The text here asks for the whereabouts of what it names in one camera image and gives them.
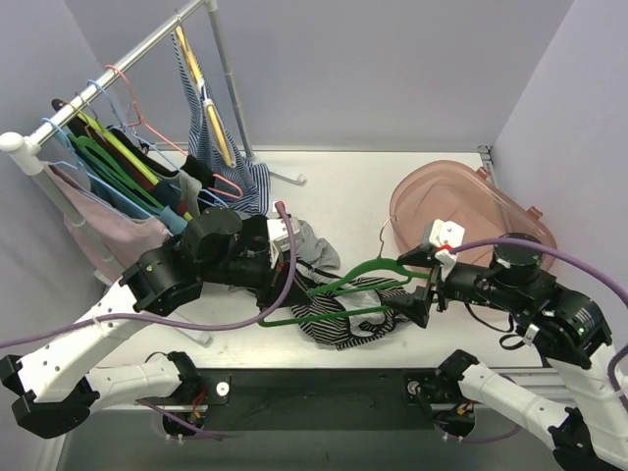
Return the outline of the black white striped tank top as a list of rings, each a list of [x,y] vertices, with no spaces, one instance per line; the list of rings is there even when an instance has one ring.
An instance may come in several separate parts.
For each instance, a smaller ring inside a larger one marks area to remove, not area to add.
[[[344,285],[349,294],[324,292],[305,305],[294,305],[290,312],[299,329],[314,341],[337,350],[357,347],[379,340],[407,321],[400,312],[384,306],[390,297],[404,294],[392,280],[359,277]]]

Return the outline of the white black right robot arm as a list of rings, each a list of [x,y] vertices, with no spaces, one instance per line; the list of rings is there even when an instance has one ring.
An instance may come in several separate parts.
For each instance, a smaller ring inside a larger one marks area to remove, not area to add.
[[[600,307],[543,270],[547,255],[627,296],[592,267],[522,233],[459,246],[424,240],[396,262],[429,269],[431,280],[420,296],[423,311],[434,302],[445,309],[457,301],[507,313],[516,335],[545,358],[574,404],[531,392],[461,349],[436,369],[434,386],[441,397],[479,402],[498,412],[543,442],[564,470],[624,470],[627,395],[619,363],[626,353],[615,350]]]

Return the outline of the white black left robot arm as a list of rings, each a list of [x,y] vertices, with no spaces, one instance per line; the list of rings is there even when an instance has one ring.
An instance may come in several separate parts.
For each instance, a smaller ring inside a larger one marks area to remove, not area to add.
[[[5,356],[1,383],[16,397],[17,424],[53,439],[115,405],[148,398],[192,404],[205,386],[184,352],[115,368],[101,361],[145,327],[171,326],[173,312],[198,299],[207,284],[252,290],[261,317],[305,302],[295,283],[299,225],[283,204],[276,209],[274,219],[206,210],[143,253],[72,325],[34,337],[32,353]]]

